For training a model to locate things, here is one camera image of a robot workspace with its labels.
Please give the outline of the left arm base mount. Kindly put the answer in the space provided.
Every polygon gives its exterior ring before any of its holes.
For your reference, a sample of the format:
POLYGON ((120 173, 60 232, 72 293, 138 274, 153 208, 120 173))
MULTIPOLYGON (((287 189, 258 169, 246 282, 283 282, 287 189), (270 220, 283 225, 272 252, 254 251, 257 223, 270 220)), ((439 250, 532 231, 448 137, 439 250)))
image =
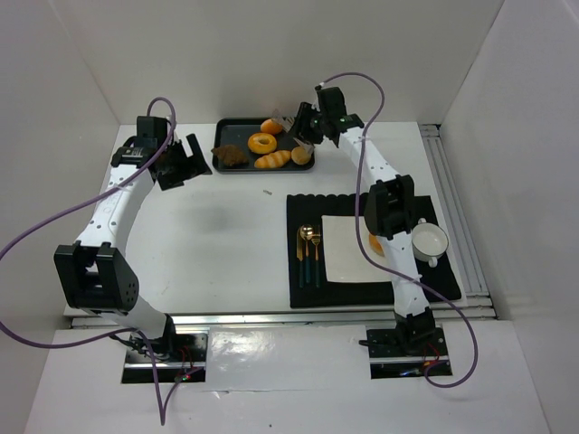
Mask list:
MULTIPOLYGON (((121 382, 123 384, 153 383, 152 362, 145 344, 131 335, 115 337, 126 347, 121 382)), ((175 346, 168 353, 154 353, 160 383, 205 382, 208 333, 176 335, 175 346)))

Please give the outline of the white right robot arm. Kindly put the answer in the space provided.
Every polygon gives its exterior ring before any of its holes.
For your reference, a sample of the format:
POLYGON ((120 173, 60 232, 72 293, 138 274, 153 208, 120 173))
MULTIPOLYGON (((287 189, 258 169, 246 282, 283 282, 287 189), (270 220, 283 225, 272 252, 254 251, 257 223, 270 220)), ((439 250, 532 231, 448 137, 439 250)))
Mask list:
POLYGON ((413 255, 414 181, 400 175, 368 138, 369 125, 346 112, 338 87, 316 87, 318 102, 303 102, 289 134, 308 153, 330 140, 357 166, 356 187, 369 187, 364 219, 387 260, 394 293, 397 341, 405 347, 428 340, 435 331, 430 303, 423 293, 413 255))

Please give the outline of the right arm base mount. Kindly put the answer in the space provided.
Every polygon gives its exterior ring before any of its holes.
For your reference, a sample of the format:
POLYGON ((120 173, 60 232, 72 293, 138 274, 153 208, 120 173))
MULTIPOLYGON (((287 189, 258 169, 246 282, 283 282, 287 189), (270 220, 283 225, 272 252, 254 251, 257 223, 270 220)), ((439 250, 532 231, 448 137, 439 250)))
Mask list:
POLYGON ((446 338, 441 327, 418 343, 402 343, 394 329, 367 329, 358 344, 367 349, 372 380, 423 377, 452 374, 446 338))

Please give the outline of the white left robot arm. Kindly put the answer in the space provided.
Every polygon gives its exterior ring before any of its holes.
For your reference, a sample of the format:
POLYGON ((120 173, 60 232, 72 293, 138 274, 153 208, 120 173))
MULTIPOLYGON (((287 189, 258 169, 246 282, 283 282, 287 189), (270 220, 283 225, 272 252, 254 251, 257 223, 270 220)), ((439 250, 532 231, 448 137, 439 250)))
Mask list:
POLYGON ((211 172, 196 135, 181 141, 171 126, 163 118, 138 118, 136 135, 112 156, 107 197, 76 241, 53 256, 70 307, 141 331, 158 354, 176 349, 175 324, 140 296, 137 274, 125 258, 128 236, 155 186, 166 191, 211 172))

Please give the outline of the metal tongs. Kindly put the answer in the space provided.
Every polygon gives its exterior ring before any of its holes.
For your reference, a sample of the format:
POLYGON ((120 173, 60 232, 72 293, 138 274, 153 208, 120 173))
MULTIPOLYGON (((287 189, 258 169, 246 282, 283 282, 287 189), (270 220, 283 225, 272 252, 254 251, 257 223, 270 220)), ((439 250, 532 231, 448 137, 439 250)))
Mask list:
POLYGON ((303 142, 300 139, 293 137, 290 134, 290 130, 291 130, 294 118, 282 116, 281 113, 277 109, 273 110, 271 118, 283 126, 283 131, 288 136, 290 136, 290 138, 296 143, 296 146, 303 146, 305 149, 307 149, 311 153, 311 159, 312 159, 313 154, 314 154, 314 147, 312 145, 306 144, 305 142, 303 142))

